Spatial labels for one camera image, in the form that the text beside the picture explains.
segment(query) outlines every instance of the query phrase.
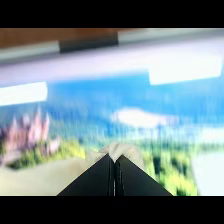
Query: brown surface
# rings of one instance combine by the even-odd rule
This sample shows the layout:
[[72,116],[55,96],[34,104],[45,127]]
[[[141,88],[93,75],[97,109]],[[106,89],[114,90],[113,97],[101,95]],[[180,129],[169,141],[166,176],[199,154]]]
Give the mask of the brown surface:
[[0,48],[53,40],[79,40],[133,28],[0,28]]

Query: screen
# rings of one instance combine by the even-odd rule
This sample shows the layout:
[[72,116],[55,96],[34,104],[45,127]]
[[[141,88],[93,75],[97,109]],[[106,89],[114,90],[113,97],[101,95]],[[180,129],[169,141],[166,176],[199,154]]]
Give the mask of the screen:
[[[199,195],[192,159],[224,149],[223,43],[142,43],[2,65],[0,194],[57,194],[72,171],[86,170],[88,152],[121,142],[138,147],[144,171],[171,194]],[[79,165],[40,186],[61,161]]]

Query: castle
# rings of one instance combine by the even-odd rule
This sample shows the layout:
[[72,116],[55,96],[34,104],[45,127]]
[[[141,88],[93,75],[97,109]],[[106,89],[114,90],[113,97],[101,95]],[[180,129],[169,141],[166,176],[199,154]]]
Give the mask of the castle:
[[19,121],[14,117],[7,128],[1,129],[0,139],[6,152],[32,149],[38,142],[46,142],[49,126],[49,115],[46,114],[46,118],[42,120],[41,110],[38,108],[33,120],[28,114],[23,115]]

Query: wooden surface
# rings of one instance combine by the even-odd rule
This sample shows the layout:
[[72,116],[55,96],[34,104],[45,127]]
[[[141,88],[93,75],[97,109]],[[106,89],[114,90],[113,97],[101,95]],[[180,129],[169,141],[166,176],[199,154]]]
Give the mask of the wooden surface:
[[0,48],[54,40],[80,40],[133,28],[0,28]]

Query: black pointed object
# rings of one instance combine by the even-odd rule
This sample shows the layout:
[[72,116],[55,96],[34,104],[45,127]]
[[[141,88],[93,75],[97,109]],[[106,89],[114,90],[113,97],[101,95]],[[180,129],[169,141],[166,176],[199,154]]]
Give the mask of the black pointed object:
[[107,154],[68,185],[58,196],[113,196],[114,162]]
[[165,188],[123,155],[115,163],[115,195],[172,196]]

